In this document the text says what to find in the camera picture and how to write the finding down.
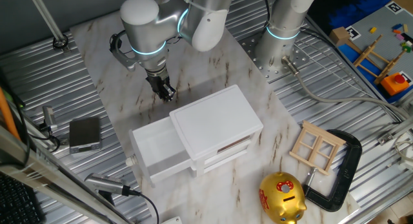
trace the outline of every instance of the orange handle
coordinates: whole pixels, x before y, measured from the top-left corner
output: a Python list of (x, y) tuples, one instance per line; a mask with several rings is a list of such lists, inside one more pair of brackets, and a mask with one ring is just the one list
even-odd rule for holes
[(17, 129), (14, 124), (12, 112), (10, 111), (10, 107), (8, 106), (5, 94), (3, 93), (3, 90), (1, 88), (0, 88), (0, 110), (3, 113), (3, 117), (5, 117), (5, 122), (6, 122), (8, 131), (12, 133), (14, 137), (16, 137), (18, 140), (21, 140), (19, 133), (17, 132)]

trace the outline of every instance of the orange object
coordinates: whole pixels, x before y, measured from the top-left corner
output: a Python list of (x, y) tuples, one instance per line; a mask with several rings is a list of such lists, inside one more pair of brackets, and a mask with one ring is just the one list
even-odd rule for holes
[(10, 107), (8, 106), (5, 94), (3, 90), (0, 88), (0, 110), (3, 113), (3, 117), (5, 118), (5, 122), (7, 125), (7, 129), (10, 133), (13, 134), (18, 140), (20, 140), (19, 133), (14, 124), (12, 112), (10, 111)]
[(399, 92), (402, 92), (404, 89), (408, 88), (408, 82), (402, 75), (400, 75), (400, 73), (395, 73), (391, 76), (387, 76), (380, 82), (380, 84), (383, 86), (383, 88), (385, 88), (390, 96), (394, 96)]

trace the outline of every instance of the metal table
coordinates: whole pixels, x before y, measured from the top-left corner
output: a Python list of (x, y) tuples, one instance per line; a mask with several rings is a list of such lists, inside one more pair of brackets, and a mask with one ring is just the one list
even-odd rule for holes
[[(130, 182), (131, 187), (139, 189), (132, 171), (125, 165), (125, 155), (76, 44), (71, 34), (66, 34), (72, 50), (69, 54), (54, 50), (52, 40), (48, 39), (0, 56), (0, 65), (4, 68), (15, 92), (26, 102), (26, 113), (36, 123), (43, 121), (41, 106), (53, 106), (59, 123), (59, 130), (55, 133), (57, 137), (67, 138), (68, 124), (73, 118), (101, 118), (102, 150), (74, 158), (68, 153), (67, 148), (62, 147), (55, 153), (57, 158), (82, 179), (91, 172), (98, 172), (123, 178)], [(250, 39), (240, 40), (240, 43), (248, 41)], [(307, 61), (303, 61), (304, 64), (301, 66), (301, 75), (309, 89), (316, 94), (323, 97), (362, 96), (362, 92), (353, 88), (356, 87), (375, 96), (376, 92), (368, 86), (359, 72), (345, 66), (343, 60), (339, 59), (325, 43), (300, 34), (297, 45), (337, 75), (307, 57)], [(413, 185), (398, 190), (403, 183), (412, 179), (413, 173), (407, 170), (400, 171), (397, 166), (399, 156), (396, 152), (389, 146), (380, 146), (376, 141), (394, 122), (386, 110), (372, 103), (359, 101), (319, 103), (310, 99), (290, 74), (278, 75), (270, 84), (298, 123), (306, 119), (324, 129), (341, 129), (355, 135), (363, 144), (363, 156), (350, 188), (350, 193), (361, 209), (348, 219), (359, 214), (364, 216), (364, 219), (359, 221), (362, 223), (413, 190)], [(343, 156), (344, 152), (337, 154), (332, 168), (337, 170)], [(397, 191), (397, 194), (393, 194), (391, 200), (378, 203), (394, 191)], [(47, 223), (91, 222), (87, 217), (43, 194), (37, 193), (37, 197), (46, 214)], [(116, 207), (130, 219), (144, 220), (150, 215), (142, 198), (116, 196), (114, 201)]]

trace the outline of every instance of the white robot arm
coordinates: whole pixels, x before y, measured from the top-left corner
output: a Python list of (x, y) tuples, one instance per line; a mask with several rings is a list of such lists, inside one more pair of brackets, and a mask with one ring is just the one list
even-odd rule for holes
[[(266, 32), (256, 53), (263, 65), (281, 67), (281, 58), (289, 57), (299, 28), (314, 0), (276, 0)], [(125, 30), (113, 35), (110, 51), (129, 70), (139, 63), (146, 80), (158, 96), (171, 101), (175, 89), (170, 86), (166, 69), (166, 41), (181, 37), (200, 52), (214, 48), (223, 35), (231, 0), (127, 0), (121, 7)], [(126, 34), (134, 58), (122, 53), (119, 38)]]

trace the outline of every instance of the open drawer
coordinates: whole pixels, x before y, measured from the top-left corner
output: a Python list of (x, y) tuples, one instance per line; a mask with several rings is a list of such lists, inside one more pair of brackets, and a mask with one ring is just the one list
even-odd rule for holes
[(170, 117), (129, 131), (139, 166), (150, 184), (161, 181), (191, 166)]

